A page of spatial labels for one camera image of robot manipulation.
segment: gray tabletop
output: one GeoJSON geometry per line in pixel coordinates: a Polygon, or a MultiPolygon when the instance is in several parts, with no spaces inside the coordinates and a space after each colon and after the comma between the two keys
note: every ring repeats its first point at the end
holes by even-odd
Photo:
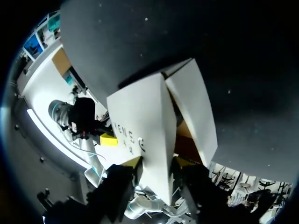
{"type": "Polygon", "coordinates": [[[64,49],[100,102],[120,87],[194,57],[212,104],[214,161],[292,182],[299,170],[298,60],[269,11],[254,2],[71,0],[64,49]]]}

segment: ceiling light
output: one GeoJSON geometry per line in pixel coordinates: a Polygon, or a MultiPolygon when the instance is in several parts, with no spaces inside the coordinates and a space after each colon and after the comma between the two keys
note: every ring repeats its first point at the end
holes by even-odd
{"type": "Polygon", "coordinates": [[[58,148],[63,154],[65,154],[67,157],[75,161],[77,164],[85,167],[86,169],[91,168],[91,166],[85,162],[84,160],[77,157],[74,153],[72,153],[69,149],[67,149],[64,145],[62,145],[46,128],[45,126],[40,122],[36,114],[32,109],[28,109],[27,113],[31,117],[32,121],[35,123],[37,128],[44,134],[44,136],[56,147],[58,148]]]}

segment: cable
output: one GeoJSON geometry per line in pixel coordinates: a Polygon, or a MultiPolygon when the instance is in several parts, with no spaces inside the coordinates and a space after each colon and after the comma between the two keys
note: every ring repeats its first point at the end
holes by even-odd
{"type": "Polygon", "coordinates": [[[81,149],[81,148],[77,148],[77,147],[75,147],[74,145],[72,145],[72,146],[73,146],[74,148],[76,148],[77,150],[80,150],[80,151],[83,151],[83,152],[87,152],[87,153],[90,153],[90,154],[93,154],[93,155],[98,155],[98,156],[102,157],[105,161],[107,161],[106,158],[105,158],[104,156],[100,155],[100,154],[92,153],[92,152],[89,152],[89,151],[87,151],[87,150],[83,150],[83,149],[81,149]]]}
{"type": "Polygon", "coordinates": [[[98,186],[100,185],[101,183],[101,180],[102,180],[102,177],[103,177],[103,174],[104,174],[104,168],[102,169],[102,173],[101,173],[101,176],[100,176],[100,179],[99,179],[99,182],[98,182],[98,186]]]}
{"type": "Polygon", "coordinates": [[[146,215],[148,215],[148,217],[152,218],[147,212],[145,212],[146,215]]]}
{"type": "Polygon", "coordinates": [[[66,136],[65,136],[65,132],[63,132],[63,131],[61,130],[60,126],[59,126],[59,125],[57,125],[57,126],[58,126],[60,132],[62,133],[62,135],[64,136],[65,140],[66,140],[71,146],[73,146],[75,149],[78,149],[78,150],[80,150],[80,151],[82,151],[82,152],[90,153],[90,154],[92,154],[92,155],[98,155],[98,156],[102,157],[105,161],[107,161],[106,158],[105,158],[104,156],[100,155],[100,154],[93,153],[93,152],[89,152],[89,151],[87,151],[87,150],[83,150],[83,149],[81,149],[81,148],[76,147],[74,144],[72,144],[72,143],[66,138],[66,136]]]}
{"type": "Polygon", "coordinates": [[[169,216],[169,217],[171,217],[171,218],[180,217],[180,216],[182,216],[183,214],[185,214],[188,211],[188,206],[187,205],[185,205],[185,206],[186,206],[186,208],[184,210],[182,210],[181,212],[177,213],[177,214],[174,214],[174,213],[172,213],[170,211],[167,211],[167,210],[164,210],[164,214],[167,215],[167,216],[169,216]]]}
{"type": "Polygon", "coordinates": [[[173,193],[172,193],[172,196],[175,195],[175,193],[179,190],[179,188],[177,188],[173,193]]]}

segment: dark gray surface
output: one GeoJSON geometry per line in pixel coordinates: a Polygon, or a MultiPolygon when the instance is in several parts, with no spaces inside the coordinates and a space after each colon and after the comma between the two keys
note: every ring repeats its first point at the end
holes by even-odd
{"type": "Polygon", "coordinates": [[[73,67],[104,105],[132,74],[195,57],[216,123],[214,161],[292,182],[298,61],[277,18],[254,1],[71,0],[61,8],[61,34],[73,67]]]}
{"type": "Polygon", "coordinates": [[[5,145],[1,162],[6,165],[12,192],[39,217],[44,209],[36,195],[45,188],[49,188],[53,202],[65,201],[67,196],[80,200],[77,176],[84,169],[46,139],[28,115],[24,99],[14,96],[12,86],[7,86],[5,96],[0,114],[5,128],[1,130],[5,145]],[[14,129],[15,125],[19,126],[18,130],[14,129]]]}

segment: brown cardboard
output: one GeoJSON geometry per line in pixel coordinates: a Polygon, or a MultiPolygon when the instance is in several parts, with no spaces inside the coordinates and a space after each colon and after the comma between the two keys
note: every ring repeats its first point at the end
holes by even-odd
{"type": "Polygon", "coordinates": [[[192,138],[177,134],[174,153],[183,158],[202,164],[201,158],[192,138]]]}
{"type": "Polygon", "coordinates": [[[183,120],[183,122],[177,127],[177,134],[192,138],[185,120],[183,120]]]}
{"type": "Polygon", "coordinates": [[[52,58],[55,67],[57,68],[58,72],[61,76],[63,76],[68,69],[71,67],[71,63],[66,56],[64,49],[61,48],[52,58]]]}

